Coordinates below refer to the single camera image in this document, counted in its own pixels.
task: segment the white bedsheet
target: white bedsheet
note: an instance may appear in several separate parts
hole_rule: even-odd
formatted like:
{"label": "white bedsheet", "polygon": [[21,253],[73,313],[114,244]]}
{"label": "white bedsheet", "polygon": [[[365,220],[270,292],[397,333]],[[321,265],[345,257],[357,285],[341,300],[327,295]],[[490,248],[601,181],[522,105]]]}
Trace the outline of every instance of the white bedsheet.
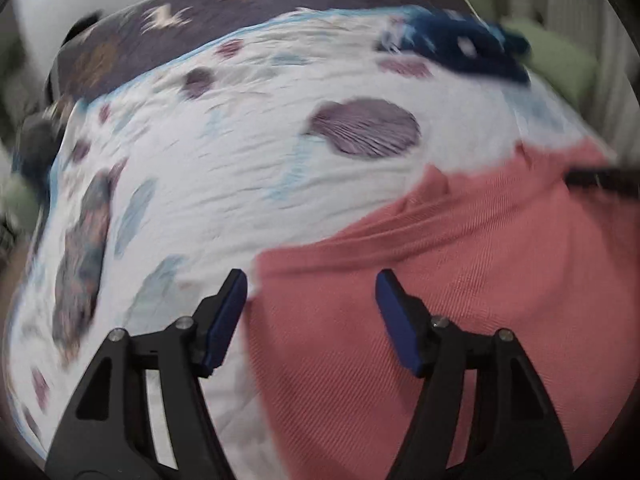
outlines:
{"label": "white bedsheet", "polygon": [[[405,193],[427,163],[474,170],[509,156],[520,140],[562,148],[591,135],[535,77],[525,89],[457,76],[430,62],[425,78],[383,72],[377,61],[389,55],[373,45],[389,16],[404,12],[300,10],[217,40],[88,107],[78,105],[52,170],[52,209],[5,351],[16,422],[40,454],[46,455],[66,403],[113,327],[133,334],[161,329],[216,293],[233,267],[248,273],[251,292],[256,254],[334,234]],[[242,49],[225,59],[218,47],[233,38],[243,40]],[[215,82],[188,100],[180,88],[197,67],[211,69]],[[400,156],[362,159],[302,135],[321,102],[363,96],[411,112],[420,125],[419,145]],[[91,148],[73,164],[78,139]],[[126,157],[94,322],[78,358],[64,368],[50,333],[65,232],[77,221],[94,174]],[[158,455],[172,464],[156,374],[149,384]],[[241,324],[224,365],[202,387],[238,478],[285,478]]]}

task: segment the dark patterned fabric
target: dark patterned fabric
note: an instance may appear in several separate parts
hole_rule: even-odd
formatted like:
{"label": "dark patterned fabric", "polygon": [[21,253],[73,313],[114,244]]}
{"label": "dark patterned fabric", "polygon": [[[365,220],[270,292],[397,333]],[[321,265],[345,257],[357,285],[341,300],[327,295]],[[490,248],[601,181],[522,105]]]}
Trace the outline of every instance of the dark patterned fabric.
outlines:
{"label": "dark patterned fabric", "polygon": [[[147,0],[67,43],[56,63],[58,91],[89,101],[195,48],[297,7],[371,9],[403,5],[469,12],[464,0]],[[241,44],[221,51],[233,55]]]}

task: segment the pink cloth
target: pink cloth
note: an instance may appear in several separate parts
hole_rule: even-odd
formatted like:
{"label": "pink cloth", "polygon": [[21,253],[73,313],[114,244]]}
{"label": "pink cloth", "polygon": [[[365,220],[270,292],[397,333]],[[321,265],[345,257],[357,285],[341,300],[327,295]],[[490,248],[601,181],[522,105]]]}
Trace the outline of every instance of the pink cloth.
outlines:
{"label": "pink cloth", "polygon": [[[574,465],[584,461],[640,370],[640,207],[562,181],[569,163],[599,162],[589,142],[521,146],[473,177],[429,168],[408,196],[335,237],[258,258],[250,357],[292,480],[383,479],[402,443],[421,381],[400,366],[376,306],[383,267],[464,330],[515,330]],[[468,379],[450,463],[466,448]]]}

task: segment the metal screw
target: metal screw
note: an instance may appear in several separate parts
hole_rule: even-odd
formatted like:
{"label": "metal screw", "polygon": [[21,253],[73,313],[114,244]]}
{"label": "metal screw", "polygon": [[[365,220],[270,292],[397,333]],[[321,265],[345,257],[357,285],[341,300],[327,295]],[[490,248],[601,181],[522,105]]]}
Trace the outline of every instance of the metal screw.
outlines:
{"label": "metal screw", "polygon": [[503,328],[498,332],[498,337],[505,343],[510,343],[513,341],[514,335],[508,328]]}
{"label": "metal screw", "polygon": [[118,342],[120,341],[125,335],[127,334],[127,331],[124,330],[123,328],[114,328],[113,330],[111,330],[111,332],[109,332],[109,341],[112,342]]}
{"label": "metal screw", "polygon": [[431,326],[434,328],[446,328],[449,326],[449,318],[444,316],[433,316],[431,318]]}
{"label": "metal screw", "polygon": [[175,325],[180,330],[187,330],[188,328],[191,328],[193,326],[193,317],[191,316],[179,317],[178,320],[175,322]]}

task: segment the bed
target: bed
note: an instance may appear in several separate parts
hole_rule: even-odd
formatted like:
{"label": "bed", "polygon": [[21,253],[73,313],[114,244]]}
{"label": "bed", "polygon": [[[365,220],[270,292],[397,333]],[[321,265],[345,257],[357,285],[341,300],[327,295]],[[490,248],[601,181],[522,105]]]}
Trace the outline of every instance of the bed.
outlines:
{"label": "bed", "polygon": [[[2,353],[14,421],[40,456],[112,328],[150,332],[190,314],[233,267],[251,293],[262,250],[338,232],[407,192],[427,163],[472,171],[521,141],[554,149],[594,138],[534,75],[521,88],[376,51],[390,22],[431,6],[472,12],[465,0],[148,0],[64,47],[52,80],[78,104]],[[411,114],[417,142],[354,156],[306,135],[319,106],[354,96]],[[105,171],[113,193],[95,313],[61,314],[69,233]],[[57,323],[82,330],[61,338]],[[202,387],[236,476],[286,478],[241,328]],[[158,457],[173,465],[153,373],[148,396]]]}

